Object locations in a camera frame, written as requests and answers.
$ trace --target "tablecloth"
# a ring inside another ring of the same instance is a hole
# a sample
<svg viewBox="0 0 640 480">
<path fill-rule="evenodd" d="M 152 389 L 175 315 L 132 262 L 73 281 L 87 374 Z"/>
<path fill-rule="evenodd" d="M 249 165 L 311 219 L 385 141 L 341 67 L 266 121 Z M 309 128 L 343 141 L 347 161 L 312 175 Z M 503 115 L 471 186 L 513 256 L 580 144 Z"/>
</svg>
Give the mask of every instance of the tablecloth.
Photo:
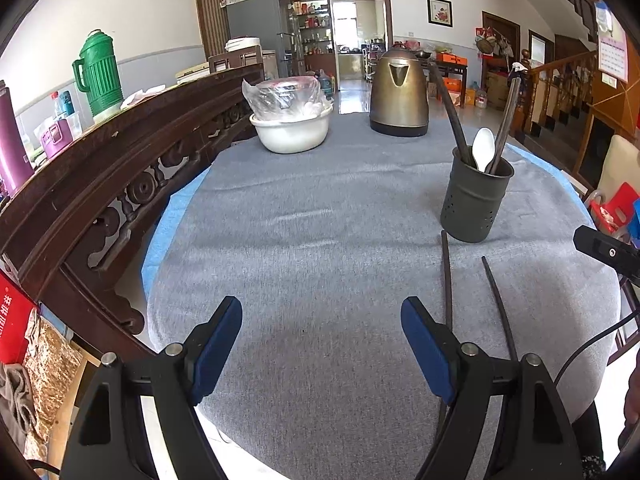
<svg viewBox="0 0 640 480">
<path fill-rule="evenodd" d="M 466 132 L 472 140 L 474 131 Z M 200 409 L 291 479 L 414 478 L 433 442 L 438 399 L 404 338 L 399 309 L 418 296 L 444 320 L 440 207 L 449 123 L 417 139 L 382 136 L 367 114 L 334 115 L 325 142 L 277 155 L 251 139 L 202 177 L 159 264 L 147 322 L 156 349 L 182 341 L 226 295 L 242 330 Z M 502 294 L 518 354 L 552 377 L 620 312 L 615 272 L 575 251 L 590 220 L 548 172 L 505 150 L 511 179 L 481 244 L 449 239 L 454 333 L 508 357 L 481 256 Z M 612 339 L 589 348 L 559 391 L 571 419 L 592 402 Z M 482 478 L 494 399 L 469 478 Z"/>
</svg>

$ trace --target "green thermos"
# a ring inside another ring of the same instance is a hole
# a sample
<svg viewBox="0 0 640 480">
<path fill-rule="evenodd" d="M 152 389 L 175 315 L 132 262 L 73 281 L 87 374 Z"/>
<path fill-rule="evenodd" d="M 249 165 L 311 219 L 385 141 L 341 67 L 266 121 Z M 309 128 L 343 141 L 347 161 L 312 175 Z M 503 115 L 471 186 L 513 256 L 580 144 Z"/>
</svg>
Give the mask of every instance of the green thermos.
<svg viewBox="0 0 640 480">
<path fill-rule="evenodd" d="M 122 103 L 122 88 L 113 53 L 113 38 L 100 29 L 91 31 L 73 68 L 76 86 L 86 94 L 92 115 L 98 116 L 112 107 L 115 113 L 116 105 Z"/>
</svg>

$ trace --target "gold kettle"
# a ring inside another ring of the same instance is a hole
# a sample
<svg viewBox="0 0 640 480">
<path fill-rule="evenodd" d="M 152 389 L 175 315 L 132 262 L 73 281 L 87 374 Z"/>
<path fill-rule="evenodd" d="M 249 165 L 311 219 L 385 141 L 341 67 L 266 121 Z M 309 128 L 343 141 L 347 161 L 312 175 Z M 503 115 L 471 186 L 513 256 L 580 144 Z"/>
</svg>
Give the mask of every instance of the gold kettle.
<svg viewBox="0 0 640 480">
<path fill-rule="evenodd" d="M 409 50 L 392 48 L 376 68 L 371 86 L 369 124 L 381 134 L 419 137 L 429 127 L 427 83 L 420 60 Z"/>
</svg>

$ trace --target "white spoon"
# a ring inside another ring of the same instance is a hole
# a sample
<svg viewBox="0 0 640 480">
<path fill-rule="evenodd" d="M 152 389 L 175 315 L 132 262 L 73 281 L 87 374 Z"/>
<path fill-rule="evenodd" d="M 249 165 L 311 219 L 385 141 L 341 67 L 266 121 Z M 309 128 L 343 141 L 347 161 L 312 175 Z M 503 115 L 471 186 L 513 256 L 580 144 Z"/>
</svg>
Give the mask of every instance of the white spoon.
<svg viewBox="0 0 640 480">
<path fill-rule="evenodd" d="M 487 165 L 494 160 L 495 139 L 494 133 L 489 128 L 480 128 L 471 148 L 478 171 L 486 170 Z"/>
</svg>

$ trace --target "metal screw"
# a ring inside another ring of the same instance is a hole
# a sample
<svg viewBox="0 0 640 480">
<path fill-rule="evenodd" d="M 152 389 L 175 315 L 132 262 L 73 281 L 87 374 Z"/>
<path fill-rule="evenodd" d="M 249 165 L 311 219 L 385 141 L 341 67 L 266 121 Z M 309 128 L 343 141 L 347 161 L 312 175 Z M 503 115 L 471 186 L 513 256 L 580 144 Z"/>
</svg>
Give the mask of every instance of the metal screw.
<svg viewBox="0 0 640 480">
<path fill-rule="evenodd" d="M 536 354 L 527 354 L 526 360 L 531 366 L 540 366 L 542 364 L 542 359 Z"/>
<path fill-rule="evenodd" d="M 471 357 L 473 357 L 474 355 L 478 355 L 479 351 L 478 346 L 474 345 L 473 343 L 462 343 L 460 349 L 462 350 L 462 353 L 464 355 L 468 355 Z"/>
<path fill-rule="evenodd" d="M 106 354 L 103 354 L 103 356 L 100 358 L 100 362 L 104 366 L 111 366 L 114 364 L 114 362 L 116 362 L 117 359 L 118 359 L 118 356 L 114 354 L 114 352 L 107 352 Z"/>
<path fill-rule="evenodd" d="M 180 343 L 171 343 L 164 349 L 164 353 L 172 357 L 179 355 L 180 352 L 182 352 L 182 345 Z"/>
</svg>

